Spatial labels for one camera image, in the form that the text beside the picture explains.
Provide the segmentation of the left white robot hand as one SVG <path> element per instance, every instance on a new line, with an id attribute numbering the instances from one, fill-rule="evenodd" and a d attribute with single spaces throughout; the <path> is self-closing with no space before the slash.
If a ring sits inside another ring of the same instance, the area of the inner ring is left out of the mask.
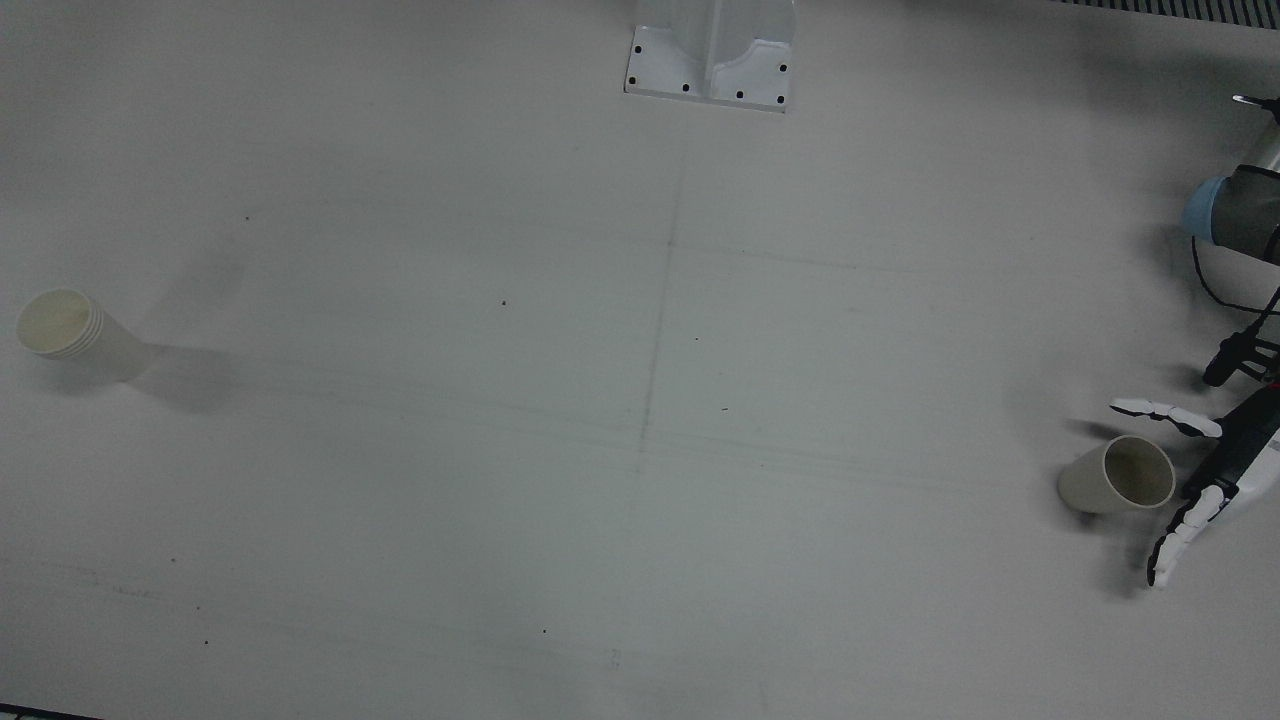
<path id="1" fill-rule="evenodd" d="M 1277 386 L 1257 389 L 1219 419 L 1147 398 L 1115 398 L 1108 406 L 1130 416 L 1171 421 L 1185 436 L 1216 442 L 1183 484 L 1183 505 L 1147 560 L 1148 585 L 1165 588 L 1181 556 L 1204 529 L 1239 515 L 1277 484 Z"/>

